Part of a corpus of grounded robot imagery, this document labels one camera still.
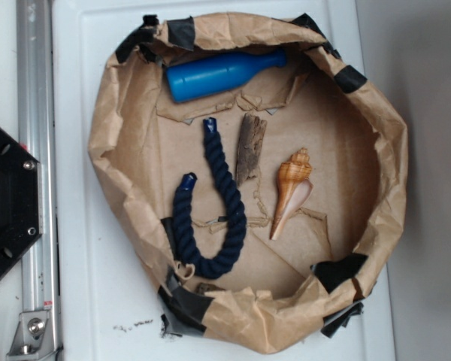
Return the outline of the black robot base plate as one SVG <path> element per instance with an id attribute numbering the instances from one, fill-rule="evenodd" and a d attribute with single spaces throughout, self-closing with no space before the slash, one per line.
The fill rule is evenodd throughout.
<path id="1" fill-rule="evenodd" d="M 41 235 L 37 161 L 0 128 L 0 280 Z"/>

